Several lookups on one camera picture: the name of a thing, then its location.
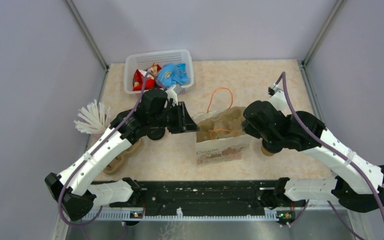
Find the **white wrapped straws bundle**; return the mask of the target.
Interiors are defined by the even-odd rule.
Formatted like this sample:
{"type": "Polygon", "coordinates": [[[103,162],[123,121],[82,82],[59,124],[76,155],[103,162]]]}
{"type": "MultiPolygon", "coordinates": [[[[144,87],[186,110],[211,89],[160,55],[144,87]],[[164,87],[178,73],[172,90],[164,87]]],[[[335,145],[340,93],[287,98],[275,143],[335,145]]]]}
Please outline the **white wrapped straws bundle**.
{"type": "Polygon", "coordinates": [[[75,128],[84,134],[103,134],[111,121],[111,108],[94,99],[86,107],[82,107],[78,113],[79,119],[74,120],[75,128]]]}

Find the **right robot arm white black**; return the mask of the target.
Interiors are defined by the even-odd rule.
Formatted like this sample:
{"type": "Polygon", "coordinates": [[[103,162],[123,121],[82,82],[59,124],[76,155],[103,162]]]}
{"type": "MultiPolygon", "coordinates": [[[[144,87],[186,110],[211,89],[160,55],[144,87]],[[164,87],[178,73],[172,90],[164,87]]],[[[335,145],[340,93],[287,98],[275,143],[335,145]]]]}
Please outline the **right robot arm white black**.
{"type": "Polygon", "coordinates": [[[374,165],[341,143],[313,114],[297,111],[285,115],[287,106],[281,89],[270,89],[267,101],[256,100],[243,111],[243,131],[262,140],[265,154],[284,149],[310,156],[328,167],[333,175],[323,179],[282,177],[273,191],[279,206],[291,201],[338,201],[348,210],[368,213],[384,207],[384,165],[374,165]]]}

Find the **brown pulp carrier single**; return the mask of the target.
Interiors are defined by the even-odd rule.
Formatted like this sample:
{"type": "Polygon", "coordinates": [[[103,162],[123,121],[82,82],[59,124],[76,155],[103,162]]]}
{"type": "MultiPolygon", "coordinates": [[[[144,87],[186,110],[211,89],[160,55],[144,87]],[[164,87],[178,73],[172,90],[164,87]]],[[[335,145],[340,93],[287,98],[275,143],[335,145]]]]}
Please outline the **brown pulp carrier single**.
{"type": "Polygon", "coordinates": [[[245,120],[245,107],[235,106],[221,111],[200,113],[193,117],[199,126],[196,142],[219,140],[242,136],[242,122],[245,120]]]}

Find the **white plastic basket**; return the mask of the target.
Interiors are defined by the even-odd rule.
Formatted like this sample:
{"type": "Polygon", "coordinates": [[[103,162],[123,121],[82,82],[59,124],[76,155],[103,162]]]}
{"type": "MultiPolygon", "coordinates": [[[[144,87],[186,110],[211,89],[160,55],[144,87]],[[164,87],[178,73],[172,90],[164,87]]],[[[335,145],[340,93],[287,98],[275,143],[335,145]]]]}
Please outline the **white plastic basket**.
{"type": "Polygon", "coordinates": [[[124,91],[127,94],[138,95],[139,90],[134,88],[134,73],[136,70],[145,70],[152,64],[158,64],[161,67],[166,64],[185,64],[185,72],[189,77],[189,83],[183,85],[181,94],[185,94],[195,83],[194,65],[191,54],[186,49],[163,50],[154,52],[137,53],[128,56],[124,65],[124,91]]]}

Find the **brown paper coffee cup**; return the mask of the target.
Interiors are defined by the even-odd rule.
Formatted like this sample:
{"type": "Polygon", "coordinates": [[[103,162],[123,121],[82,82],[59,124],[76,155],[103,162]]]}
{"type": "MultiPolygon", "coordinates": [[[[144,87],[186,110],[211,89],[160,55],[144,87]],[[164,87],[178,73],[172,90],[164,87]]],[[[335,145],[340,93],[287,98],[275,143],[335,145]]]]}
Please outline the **brown paper coffee cup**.
{"type": "Polygon", "coordinates": [[[261,147],[261,152],[262,152],[263,155],[268,156],[268,157],[271,157],[271,156],[273,156],[275,154],[273,152],[268,151],[263,146],[261,147]]]}

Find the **black lid stack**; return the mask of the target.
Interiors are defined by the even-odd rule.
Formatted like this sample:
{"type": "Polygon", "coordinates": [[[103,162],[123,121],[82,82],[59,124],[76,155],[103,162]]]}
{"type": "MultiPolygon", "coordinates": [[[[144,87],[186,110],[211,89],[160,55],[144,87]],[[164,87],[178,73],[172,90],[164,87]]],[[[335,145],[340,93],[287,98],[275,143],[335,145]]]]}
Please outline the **black lid stack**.
{"type": "Polygon", "coordinates": [[[147,134],[147,137],[153,141],[157,141],[164,137],[165,132],[165,128],[151,129],[150,132],[147,134]]]}

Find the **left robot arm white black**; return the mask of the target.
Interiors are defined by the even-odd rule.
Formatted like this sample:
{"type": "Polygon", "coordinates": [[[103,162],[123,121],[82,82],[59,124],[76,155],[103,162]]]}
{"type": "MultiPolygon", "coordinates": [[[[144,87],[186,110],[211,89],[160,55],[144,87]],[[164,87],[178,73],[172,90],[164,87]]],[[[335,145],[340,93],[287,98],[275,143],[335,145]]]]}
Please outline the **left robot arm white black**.
{"type": "Polygon", "coordinates": [[[82,219],[93,208],[113,203],[134,207],[140,202],[141,188],[130,178],[93,182],[113,159],[144,136],[158,131],[183,134],[200,130],[185,103],[176,101],[175,96],[160,88],[141,93],[134,107],[120,112],[101,138],[75,163],[58,174],[51,172],[46,176],[45,184],[65,223],[82,219]]]}

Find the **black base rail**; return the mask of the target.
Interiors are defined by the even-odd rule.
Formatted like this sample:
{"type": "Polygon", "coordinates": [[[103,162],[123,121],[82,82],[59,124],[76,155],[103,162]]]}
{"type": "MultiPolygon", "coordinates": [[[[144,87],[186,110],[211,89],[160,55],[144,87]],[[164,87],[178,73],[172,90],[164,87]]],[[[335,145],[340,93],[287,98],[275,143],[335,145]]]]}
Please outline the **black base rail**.
{"type": "Polygon", "coordinates": [[[111,208],[139,208],[145,216],[174,216],[181,209],[186,217],[262,216],[266,209],[304,207],[277,190],[277,180],[137,181],[126,202],[111,208]]]}

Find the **blue cloth toy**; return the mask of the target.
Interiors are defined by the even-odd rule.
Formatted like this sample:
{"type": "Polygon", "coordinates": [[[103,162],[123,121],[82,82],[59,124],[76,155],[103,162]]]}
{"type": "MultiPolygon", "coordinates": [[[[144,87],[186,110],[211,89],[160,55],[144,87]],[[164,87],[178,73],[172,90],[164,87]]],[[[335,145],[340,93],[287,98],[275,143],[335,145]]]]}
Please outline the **blue cloth toy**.
{"type": "Polygon", "coordinates": [[[157,79],[165,88],[170,88],[174,85],[185,86],[190,83],[185,63],[165,64],[161,70],[159,70],[157,79]]]}

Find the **brown pulp cup carrier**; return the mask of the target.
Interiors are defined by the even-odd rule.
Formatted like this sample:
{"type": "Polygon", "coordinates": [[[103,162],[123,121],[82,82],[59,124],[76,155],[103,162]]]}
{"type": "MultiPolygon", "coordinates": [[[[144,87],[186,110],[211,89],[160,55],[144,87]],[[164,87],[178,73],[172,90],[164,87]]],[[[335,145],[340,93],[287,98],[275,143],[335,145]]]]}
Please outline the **brown pulp cup carrier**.
{"type": "Polygon", "coordinates": [[[130,146],[127,150],[116,156],[104,169],[103,173],[106,175],[115,175],[127,164],[128,160],[134,156],[143,146],[143,141],[140,139],[138,142],[130,146]]]}

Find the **black cup lid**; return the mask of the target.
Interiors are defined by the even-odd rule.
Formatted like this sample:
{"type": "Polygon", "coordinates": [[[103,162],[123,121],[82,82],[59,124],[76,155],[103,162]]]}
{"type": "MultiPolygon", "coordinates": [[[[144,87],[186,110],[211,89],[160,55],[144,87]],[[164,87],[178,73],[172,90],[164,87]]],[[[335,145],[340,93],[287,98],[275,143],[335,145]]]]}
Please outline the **black cup lid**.
{"type": "Polygon", "coordinates": [[[262,148],[270,154],[277,154],[282,151],[283,147],[279,144],[262,140],[262,148]]]}

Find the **beige paper bag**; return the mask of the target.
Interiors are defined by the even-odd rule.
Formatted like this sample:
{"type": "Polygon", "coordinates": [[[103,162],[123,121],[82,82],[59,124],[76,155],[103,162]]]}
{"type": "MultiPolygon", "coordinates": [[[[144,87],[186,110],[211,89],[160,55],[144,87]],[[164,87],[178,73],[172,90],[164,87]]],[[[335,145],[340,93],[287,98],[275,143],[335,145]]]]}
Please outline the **beige paper bag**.
{"type": "MultiPolygon", "coordinates": [[[[233,92],[227,87],[218,87],[211,94],[206,112],[203,113],[211,112],[210,107],[213,102],[214,95],[218,90],[229,91],[230,104],[227,109],[234,107],[233,92]]],[[[252,137],[245,133],[244,135],[236,137],[197,142],[196,133],[194,152],[196,155],[196,164],[199,167],[241,161],[243,160],[244,153],[249,149],[252,141],[252,137]]]]}

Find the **red cloth toy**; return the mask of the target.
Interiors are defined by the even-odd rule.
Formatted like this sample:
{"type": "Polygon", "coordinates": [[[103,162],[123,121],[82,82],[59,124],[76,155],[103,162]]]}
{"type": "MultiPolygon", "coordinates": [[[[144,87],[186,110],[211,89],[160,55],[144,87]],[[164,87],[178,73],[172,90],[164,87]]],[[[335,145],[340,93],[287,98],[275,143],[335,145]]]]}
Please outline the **red cloth toy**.
{"type": "Polygon", "coordinates": [[[161,69],[162,67],[157,63],[145,70],[137,69],[133,74],[133,91],[140,91],[143,86],[145,90],[161,88],[158,80],[156,80],[161,69]]]}

